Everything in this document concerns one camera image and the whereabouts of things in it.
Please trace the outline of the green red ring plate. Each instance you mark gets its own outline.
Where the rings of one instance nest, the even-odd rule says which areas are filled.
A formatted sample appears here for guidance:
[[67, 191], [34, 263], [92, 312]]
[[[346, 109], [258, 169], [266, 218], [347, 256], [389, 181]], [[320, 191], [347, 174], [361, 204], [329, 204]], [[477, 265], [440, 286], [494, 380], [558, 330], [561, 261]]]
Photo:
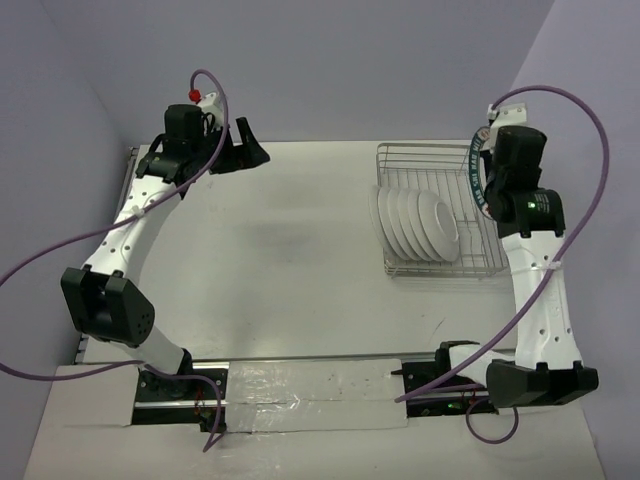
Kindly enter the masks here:
[[391, 225], [392, 225], [392, 230], [394, 232], [398, 245], [403, 251], [404, 259], [417, 261], [420, 259], [420, 257], [417, 255], [417, 252], [410, 245], [400, 221], [399, 208], [398, 208], [398, 195], [399, 195], [398, 189], [390, 188], [388, 190], [387, 209], [388, 209], [388, 214], [389, 214]]
[[400, 224], [404, 235], [414, 250], [416, 255], [423, 261], [427, 261], [430, 259], [426, 251], [422, 248], [422, 245], [419, 243], [415, 232], [413, 230], [410, 218], [409, 218], [409, 190], [408, 189], [400, 189], [397, 198], [397, 208], [398, 208], [398, 216], [400, 220]]
[[409, 190], [409, 198], [408, 198], [409, 218], [410, 218], [413, 230], [415, 232], [415, 235], [419, 243], [422, 245], [422, 248], [426, 251], [426, 253], [430, 257], [429, 260], [441, 261], [442, 257], [436, 252], [435, 248], [433, 247], [433, 244], [428, 238], [426, 234], [426, 230], [422, 223], [422, 219], [419, 211], [419, 205], [418, 205], [420, 191], [416, 189], [408, 189], [408, 190]]

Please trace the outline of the grey rim red character plate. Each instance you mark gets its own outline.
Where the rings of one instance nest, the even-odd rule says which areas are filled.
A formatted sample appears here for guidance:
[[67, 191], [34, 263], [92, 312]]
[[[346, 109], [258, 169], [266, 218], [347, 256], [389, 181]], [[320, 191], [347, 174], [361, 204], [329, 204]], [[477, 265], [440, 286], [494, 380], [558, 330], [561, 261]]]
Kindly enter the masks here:
[[401, 258], [402, 260], [408, 260], [409, 257], [406, 255], [406, 252], [400, 245], [391, 223], [391, 216], [388, 208], [388, 195], [389, 195], [388, 188], [386, 187], [379, 188], [377, 205], [378, 205], [378, 211], [379, 211], [379, 218], [382, 224], [382, 229], [393, 253], [397, 257]]

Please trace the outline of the green lettered rim plate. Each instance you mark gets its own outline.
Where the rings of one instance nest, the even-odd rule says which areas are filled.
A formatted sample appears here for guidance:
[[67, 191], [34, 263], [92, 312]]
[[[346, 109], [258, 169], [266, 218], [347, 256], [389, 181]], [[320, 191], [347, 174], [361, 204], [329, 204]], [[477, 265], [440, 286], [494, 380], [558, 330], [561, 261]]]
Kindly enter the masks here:
[[467, 155], [467, 175], [469, 180], [469, 188], [471, 198], [474, 201], [479, 212], [487, 219], [492, 217], [489, 212], [489, 206], [484, 197], [484, 188], [481, 179], [481, 163], [483, 147], [489, 140], [490, 128], [488, 126], [480, 127], [473, 135]]
[[459, 232], [450, 207], [430, 190], [420, 192], [418, 205], [426, 234], [436, 252], [444, 261], [456, 261], [459, 257]]

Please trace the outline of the orange sunburst pattern plate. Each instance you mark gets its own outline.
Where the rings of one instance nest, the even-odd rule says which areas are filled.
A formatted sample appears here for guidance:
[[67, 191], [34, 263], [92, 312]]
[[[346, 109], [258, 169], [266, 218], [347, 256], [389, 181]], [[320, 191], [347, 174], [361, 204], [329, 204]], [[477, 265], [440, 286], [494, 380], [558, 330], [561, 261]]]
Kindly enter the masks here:
[[369, 215], [370, 215], [371, 223], [373, 226], [374, 234], [379, 244], [381, 245], [383, 251], [386, 254], [391, 255], [391, 254], [394, 254], [394, 250], [387, 239], [387, 236], [385, 234], [385, 231], [381, 222], [381, 218], [380, 218], [380, 212], [378, 207], [379, 190], [380, 190], [380, 187], [377, 185], [373, 185], [369, 189], [369, 194], [368, 194]]

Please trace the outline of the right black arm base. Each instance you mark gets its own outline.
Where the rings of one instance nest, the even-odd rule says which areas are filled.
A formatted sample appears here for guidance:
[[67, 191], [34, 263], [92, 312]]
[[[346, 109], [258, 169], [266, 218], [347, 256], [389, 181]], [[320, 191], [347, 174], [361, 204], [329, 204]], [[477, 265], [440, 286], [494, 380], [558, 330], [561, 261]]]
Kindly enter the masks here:
[[[390, 375], [401, 380], [402, 394], [416, 390], [442, 374], [435, 353], [402, 357], [400, 362]], [[429, 393], [406, 401], [405, 410], [408, 418], [465, 415], [470, 406], [487, 397], [484, 387], [456, 376]]]

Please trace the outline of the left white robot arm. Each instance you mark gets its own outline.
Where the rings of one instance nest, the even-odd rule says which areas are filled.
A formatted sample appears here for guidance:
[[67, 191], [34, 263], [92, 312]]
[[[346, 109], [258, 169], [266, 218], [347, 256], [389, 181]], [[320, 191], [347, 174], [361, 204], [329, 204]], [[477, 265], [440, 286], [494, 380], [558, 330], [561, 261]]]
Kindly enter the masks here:
[[155, 308], [138, 282], [189, 181], [200, 171], [226, 174], [269, 161], [244, 117], [236, 121], [241, 142], [233, 143], [224, 114], [215, 94], [167, 108], [164, 131], [139, 160], [115, 228], [81, 267], [67, 269], [61, 278], [75, 329], [161, 371], [160, 387], [177, 399], [194, 390], [192, 358], [155, 326]]

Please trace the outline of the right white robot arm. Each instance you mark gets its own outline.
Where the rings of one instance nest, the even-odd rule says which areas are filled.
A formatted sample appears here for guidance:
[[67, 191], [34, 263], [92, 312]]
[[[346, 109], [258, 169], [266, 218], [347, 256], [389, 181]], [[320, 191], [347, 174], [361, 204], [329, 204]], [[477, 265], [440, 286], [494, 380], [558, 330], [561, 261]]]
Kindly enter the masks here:
[[[448, 358], [434, 368], [447, 391], [468, 379], [487, 388], [499, 408], [565, 405], [599, 386], [596, 369], [583, 363], [574, 338], [556, 254], [567, 243], [560, 195], [539, 185], [544, 133], [527, 126], [493, 128], [488, 139], [484, 192], [489, 213], [510, 269], [515, 306], [515, 353], [508, 357], [479, 344], [453, 342], [441, 347]], [[469, 366], [464, 360], [479, 358]]]

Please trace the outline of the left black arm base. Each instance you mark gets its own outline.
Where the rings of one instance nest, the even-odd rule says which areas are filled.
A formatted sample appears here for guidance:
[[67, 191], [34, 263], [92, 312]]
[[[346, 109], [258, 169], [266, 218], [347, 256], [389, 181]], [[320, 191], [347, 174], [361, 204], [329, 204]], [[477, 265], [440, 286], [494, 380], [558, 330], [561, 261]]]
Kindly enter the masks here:
[[147, 370], [139, 372], [131, 418], [133, 425], [193, 424], [201, 432], [210, 432], [217, 411], [217, 397], [209, 383], [170, 381]]

